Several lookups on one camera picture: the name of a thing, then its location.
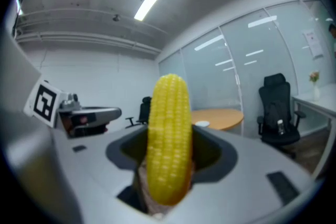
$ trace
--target paper sign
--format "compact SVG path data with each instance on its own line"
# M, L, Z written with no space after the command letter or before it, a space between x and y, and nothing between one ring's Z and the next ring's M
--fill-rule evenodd
M306 38L306 41L310 47L310 51L311 51L311 54L313 55L313 58L319 55L323 55L321 44L315 34L315 31L313 29L306 30L306 31L303 31L303 35Z
M40 81L36 89L33 116L48 126L55 127L56 112L60 102L66 98L65 93L44 81Z

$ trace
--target chair headrest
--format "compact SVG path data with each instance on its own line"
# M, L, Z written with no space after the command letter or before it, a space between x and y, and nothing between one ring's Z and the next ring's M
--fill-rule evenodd
M144 98L142 99L142 102L143 102L143 103L150 103L151 100L152 100L152 98L151 98L150 96L148 96L148 97L144 97Z
M264 78L264 86L274 86L274 85L281 84L284 82L286 82L286 78L281 73Z

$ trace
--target dark hair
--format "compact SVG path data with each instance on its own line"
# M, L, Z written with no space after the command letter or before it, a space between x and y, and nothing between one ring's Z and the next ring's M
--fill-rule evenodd
M336 26L334 24L330 24L329 25L329 32L331 31L331 29L336 29Z

